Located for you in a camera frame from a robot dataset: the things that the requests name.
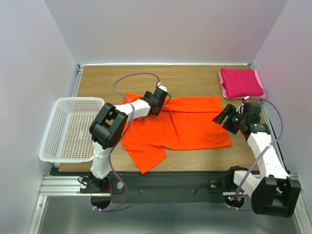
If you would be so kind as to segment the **orange t shirt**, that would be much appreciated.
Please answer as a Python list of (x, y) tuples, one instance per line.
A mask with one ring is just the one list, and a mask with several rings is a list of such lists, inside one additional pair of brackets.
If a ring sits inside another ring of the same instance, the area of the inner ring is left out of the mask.
[(174, 97), (158, 116), (134, 119), (121, 144), (142, 174), (166, 158), (166, 149), (230, 147), (229, 133), (213, 122), (221, 111), (220, 96)]

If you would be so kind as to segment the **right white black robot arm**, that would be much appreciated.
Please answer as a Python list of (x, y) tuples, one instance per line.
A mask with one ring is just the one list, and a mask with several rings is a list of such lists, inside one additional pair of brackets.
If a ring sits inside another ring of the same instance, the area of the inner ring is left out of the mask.
[(236, 192), (227, 203), (233, 205), (248, 196), (255, 214), (291, 217), (301, 185), (298, 180), (291, 179), (283, 168), (273, 147), (275, 141), (267, 124), (260, 122), (260, 114), (260, 103), (242, 100), (239, 108), (228, 104), (213, 119), (214, 123), (233, 134), (242, 133), (255, 156), (253, 165), (260, 172), (260, 179), (257, 179), (252, 175), (252, 169), (231, 167), (224, 184), (227, 189)]

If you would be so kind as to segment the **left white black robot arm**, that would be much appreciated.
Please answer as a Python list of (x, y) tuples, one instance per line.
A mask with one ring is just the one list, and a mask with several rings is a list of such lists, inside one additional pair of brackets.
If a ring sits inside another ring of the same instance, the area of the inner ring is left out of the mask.
[(110, 155), (132, 121), (139, 117), (158, 116), (167, 95), (167, 88), (160, 85), (154, 92), (147, 91), (135, 101), (126, 98), (127, 103), (123, 105), (103, 105), (89, 129), (94, 152), (88, 179), (97, 192), (104, 192), (108, 188)]

